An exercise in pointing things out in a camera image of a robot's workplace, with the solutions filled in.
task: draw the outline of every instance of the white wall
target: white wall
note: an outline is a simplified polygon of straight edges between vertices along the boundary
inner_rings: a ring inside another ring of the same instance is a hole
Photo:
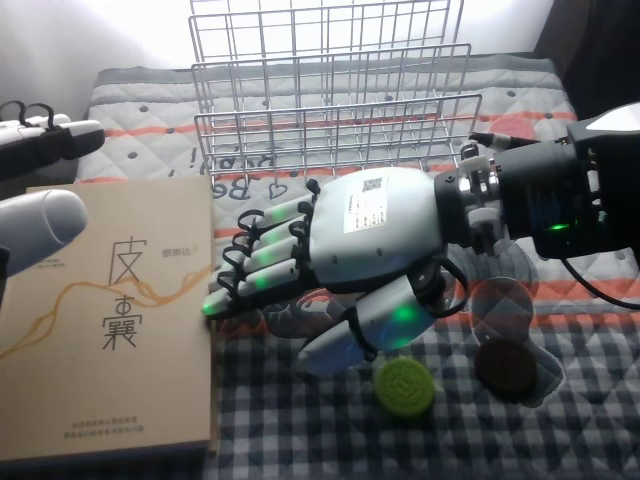
[[[552,3],[466,0],[458,41],[473,53],[532,51]],[[189,0],[0,0],[0,103],[81,118],[100,70],[188,67],[190,13]]]

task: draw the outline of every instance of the sticker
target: sticker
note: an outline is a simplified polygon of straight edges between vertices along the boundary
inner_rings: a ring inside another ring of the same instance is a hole
[[[344,209],[344,233],[379,227],[387,221],[386,176],[355,184],[347,193]]]

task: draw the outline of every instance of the beige book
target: beige book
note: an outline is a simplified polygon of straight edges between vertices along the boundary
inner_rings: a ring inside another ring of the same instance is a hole
[[[77,193],[89,222],[7,282],[0,461],[215,445],[212,336],[200,313],[209,182],[52,187]]]

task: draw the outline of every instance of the chinese character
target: chinese character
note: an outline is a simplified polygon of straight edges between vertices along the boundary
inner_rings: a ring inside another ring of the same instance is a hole
[[[105,333],[105,337],[108,337],[107,343],[105,343],[102,349],[104,350],[109,345],[111,345],[111,350],[116,349],[116,339],[118,337],[124,338],[127,342],[129,342],[134,347],[136,346],[133,343],[133,336],[138,333],[136,332],[136,320],[138,324],[142,323],[142,315],[128,315],[131,311],[131,302],[129,300],[133,300],[134,297],[128,297],[123,295],[121,298],[116,298],[116,302],[119,302],[116,305],[116,313],[119,315],[117,317],[105,317],[102,320],[102,328],[106,327],[106,324],[109,324],[109,332]]]
[[[134,240],[133,237],[130,237],[127,242],[115,242],[113,244],[113,250],[111,252],[111,270],[109,271],[109,285],[118,283],[127,272],[129,272],[136,280],[140,280],[132,269],[133,264],[143,253],[142,250],[139,250],[141,246],[138,246],[138,244],[146,246],[147,241]]]

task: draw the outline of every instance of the green round object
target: green round object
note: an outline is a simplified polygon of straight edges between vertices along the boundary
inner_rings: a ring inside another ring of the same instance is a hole
[[[386,362],[376,374],[373,386],[382,406],[403,418],[424,413],[435,395],[429,370],[406,357]]]

